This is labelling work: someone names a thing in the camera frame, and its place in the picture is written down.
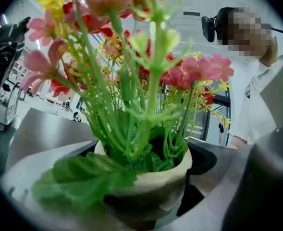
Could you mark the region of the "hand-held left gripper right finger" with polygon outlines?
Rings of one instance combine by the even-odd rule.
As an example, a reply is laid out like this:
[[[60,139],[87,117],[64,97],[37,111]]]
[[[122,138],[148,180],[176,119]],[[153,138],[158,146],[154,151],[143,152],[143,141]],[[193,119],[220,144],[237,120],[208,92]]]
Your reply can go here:
[[[283,67],[261,96],[277,128],[239,150],[211,193],[158,231],[283,231]]]

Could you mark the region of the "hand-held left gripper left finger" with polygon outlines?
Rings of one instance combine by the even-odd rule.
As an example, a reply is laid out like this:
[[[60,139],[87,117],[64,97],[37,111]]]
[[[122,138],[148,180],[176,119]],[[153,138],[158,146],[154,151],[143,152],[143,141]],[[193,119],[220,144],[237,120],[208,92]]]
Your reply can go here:
[[[31,186],[54,162],[90,146],[89,125],[30,108],[10,146],[0,188],[14,208],[39,231],[123,231],[123,224],[100,207],[89,216],[43,209],[32,197]]]

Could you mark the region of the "flower pot with pink flowers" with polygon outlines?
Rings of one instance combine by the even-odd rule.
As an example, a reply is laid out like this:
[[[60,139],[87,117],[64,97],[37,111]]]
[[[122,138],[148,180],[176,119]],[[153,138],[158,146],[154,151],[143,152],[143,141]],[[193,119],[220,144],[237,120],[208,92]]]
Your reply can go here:
[[[73,90],[98,142],[86,155],[58,159],[32,185],[49,207],[88,210],[108,197],[138,221],[172,209],[182,198],[193,158],[185,139],[196,115],[212,110],[227,90],[231,60],[188,49],[175,57],[180,34],[166,26],[166,0],[38,0],[44,18],[31,19],[31,41],[48,54],[25,57],[22,82],[36,93]]]

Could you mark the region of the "person's right forearm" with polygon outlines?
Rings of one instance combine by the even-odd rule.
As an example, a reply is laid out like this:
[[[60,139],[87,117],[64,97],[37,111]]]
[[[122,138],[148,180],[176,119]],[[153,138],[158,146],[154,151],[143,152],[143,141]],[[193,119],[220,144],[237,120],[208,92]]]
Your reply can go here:
[[[233,136],[227,147],[231,148],[231,149],[238,150],[245,145],[247,145],[247,141],[243,140],[242,138],[240,138],[238,136]]]

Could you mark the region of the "white equipment cart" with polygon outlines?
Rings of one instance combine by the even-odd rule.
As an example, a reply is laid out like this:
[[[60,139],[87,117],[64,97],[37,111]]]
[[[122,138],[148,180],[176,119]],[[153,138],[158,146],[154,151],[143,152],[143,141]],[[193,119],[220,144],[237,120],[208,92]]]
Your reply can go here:
[[[17,117],[17,106],[21,95],[20,82],[7,80],[0,89],[0,131],[5,131]]]

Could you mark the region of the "person in white shirt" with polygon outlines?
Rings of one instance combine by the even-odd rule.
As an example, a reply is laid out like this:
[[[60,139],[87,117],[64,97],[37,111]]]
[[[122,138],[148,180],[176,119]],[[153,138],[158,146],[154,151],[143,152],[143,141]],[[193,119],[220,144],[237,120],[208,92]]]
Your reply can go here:
[[[274,79],[282,66],[283,57],[279,57],[269,67],[259,63],[258,71],[244,91],[241,111],[235,122],[236,127],[229,130],[232,137],[238,136],[247,141],[247,144],[254,144],[259,138],[277,128],[268,106],[261,97],[261,92]]]

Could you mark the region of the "black equipment stand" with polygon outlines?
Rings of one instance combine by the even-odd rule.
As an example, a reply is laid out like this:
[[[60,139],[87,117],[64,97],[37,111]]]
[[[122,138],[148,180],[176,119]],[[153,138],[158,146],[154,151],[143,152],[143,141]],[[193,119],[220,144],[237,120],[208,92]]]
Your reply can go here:
[[[30,19],[31,17],[26,17],[17,24],[3,24],[0,27],[0,88],[6,81],[12,65],[22,55]]]

